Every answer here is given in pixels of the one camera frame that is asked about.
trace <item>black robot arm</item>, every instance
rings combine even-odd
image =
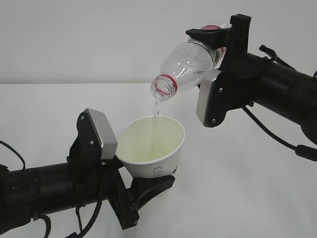
[[[265,46],[268,57],[247,52],[251,17],[231,16],[231,28],[192,29],[186,33],[210,47],[226,47],[219,69],[206,72],[200,84],[197,115],[206,127],[220,125],[229,110],[242,108],[272,138],[316,161],[317,150],[292,146],[271,133],[246,108],[258,103],[300,125],[305,136],[317,144],[317,79],[296,71]]]
[[[116,138],[103,113],[86,109],[78,117],[77,130],[67,163],[12,172],[0,166],[0,235],[31,219],[97,202],[91,222],[68,236],[81,238],[102,200],[110,202],[122,229],[127,229],[137,225],[142,206],[172,187],[175,178],[164,176],[133,178],[126,189],[118,170],[123,165],[115,156]]]

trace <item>paper cup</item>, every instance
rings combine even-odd
[[[116,155],[133,177],[173,175],[184,139],[184,127],[177,120],[144,117],[127,125],[117,136]]]

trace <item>clear plastic bottle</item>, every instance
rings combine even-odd
[[[202,29],[221,29],[205,26]],[[187,90],[201,82],[204,72],[217,66],[225,49],[211,50],[202,42],[189,38],[176,47],[160,69],[160,75],[151,84],[151,93],[159,102],[173,97],[176,92]]]

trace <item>white table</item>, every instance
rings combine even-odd
[[[317,164],[297,157],[264,134],[242,110],[223,124],[204,128],[198,120],[198,89],[161,105],[179,120],[186,140],[175,184],[140,210],[138,226],[122,231],[107,201],[88,238],[289,238],[317,236]],[[0,139],[25,158],[28,168],[65,162],[77,135],[76,120],[87,107],[105,112],[118,133],[154,113],[149,84],[2,85]],[[255,106],[273,132],[294,144],[312,145],[299,126]],[[0,147],[0,163],[20,169]],[[127,182],[131,177],[122,170]],[[81,209],[84,224],[95,204]],[[78,231],[74,209],[50,215],[52,238]],[[3,238],[41,238],[44,223],[32,222]]]

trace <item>bottle opening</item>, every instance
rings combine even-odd
[[[151,92],[157,101],[166,101],[174,96],[177,91],[177,82],[167,74],[162,74],[151,84]]]

